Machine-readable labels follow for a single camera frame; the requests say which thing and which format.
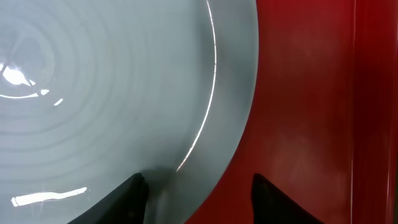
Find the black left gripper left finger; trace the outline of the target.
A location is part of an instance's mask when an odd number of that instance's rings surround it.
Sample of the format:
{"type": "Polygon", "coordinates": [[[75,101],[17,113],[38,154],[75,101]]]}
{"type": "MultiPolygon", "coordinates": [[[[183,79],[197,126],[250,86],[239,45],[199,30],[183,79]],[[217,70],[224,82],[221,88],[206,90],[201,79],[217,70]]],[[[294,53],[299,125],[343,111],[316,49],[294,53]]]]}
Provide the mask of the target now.
{"type": "Polygon", "coordinates": [[[135,173],[70,224],[143,224],[149,185],[135,173]]]}

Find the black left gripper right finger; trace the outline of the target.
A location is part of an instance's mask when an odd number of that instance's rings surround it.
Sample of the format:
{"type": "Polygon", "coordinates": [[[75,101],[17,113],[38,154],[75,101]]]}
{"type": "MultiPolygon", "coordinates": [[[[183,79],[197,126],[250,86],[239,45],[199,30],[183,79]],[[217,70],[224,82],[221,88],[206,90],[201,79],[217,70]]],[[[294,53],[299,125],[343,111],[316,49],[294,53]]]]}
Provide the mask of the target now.
{"type": "Polygon", "coordinates": [[[322,224],[259,173],[252,178],[254,224],[322,224]]]}

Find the light blue plate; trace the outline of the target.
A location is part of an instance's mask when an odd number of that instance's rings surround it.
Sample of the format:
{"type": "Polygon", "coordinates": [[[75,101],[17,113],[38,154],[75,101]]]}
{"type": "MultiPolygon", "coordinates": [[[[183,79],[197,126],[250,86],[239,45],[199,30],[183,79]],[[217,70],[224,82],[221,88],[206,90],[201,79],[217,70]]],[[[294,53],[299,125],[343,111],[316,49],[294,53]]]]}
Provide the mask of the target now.
{"type": "Polygon", "coordinates": [[[140,173],[184,223],[237,150],[254,1],[2,0],[1,222],[95,223],[140,173]]]}

